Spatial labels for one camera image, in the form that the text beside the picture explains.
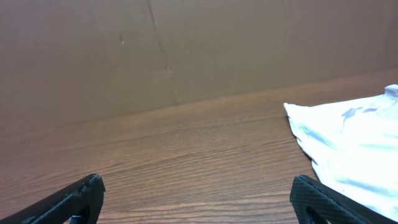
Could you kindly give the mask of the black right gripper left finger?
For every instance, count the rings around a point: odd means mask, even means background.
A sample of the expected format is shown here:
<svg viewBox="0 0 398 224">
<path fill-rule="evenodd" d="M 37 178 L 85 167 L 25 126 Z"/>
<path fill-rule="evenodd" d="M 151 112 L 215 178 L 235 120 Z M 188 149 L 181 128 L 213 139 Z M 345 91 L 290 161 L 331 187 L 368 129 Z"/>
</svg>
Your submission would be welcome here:
<svg viewBox="0 0 398 224">
<path fill-rule="evenodd" d="M 106 189 L 90 174 L 37 203 L 1 220 L 1 224 L 96 224 Z"/>
</svg>

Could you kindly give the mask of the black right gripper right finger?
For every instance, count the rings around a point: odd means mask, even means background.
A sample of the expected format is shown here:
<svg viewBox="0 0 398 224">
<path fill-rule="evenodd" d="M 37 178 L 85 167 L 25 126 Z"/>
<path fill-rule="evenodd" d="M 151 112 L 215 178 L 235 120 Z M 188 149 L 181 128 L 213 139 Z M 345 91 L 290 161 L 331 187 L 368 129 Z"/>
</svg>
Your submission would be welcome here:
<svg viewBox="0 0 398 224">
<path fill-rule="evenodd" d="M 294 178 L 290 202 L 300 224 L 397 224 L 307 175 Z"/>
</svg>

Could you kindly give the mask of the beige cotton shorts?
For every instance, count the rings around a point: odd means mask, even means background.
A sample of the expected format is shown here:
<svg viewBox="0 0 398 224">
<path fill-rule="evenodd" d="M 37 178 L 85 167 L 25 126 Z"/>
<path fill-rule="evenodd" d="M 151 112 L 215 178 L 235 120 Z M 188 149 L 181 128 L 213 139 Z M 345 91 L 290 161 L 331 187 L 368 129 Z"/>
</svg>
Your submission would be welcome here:
<svg viewBox="0 0 398 224">
<path fill-rule="evenodd" d="M 382 95 L 284 108 L 322 184 L 397 220 L 396 84 Z"/>
</svg>

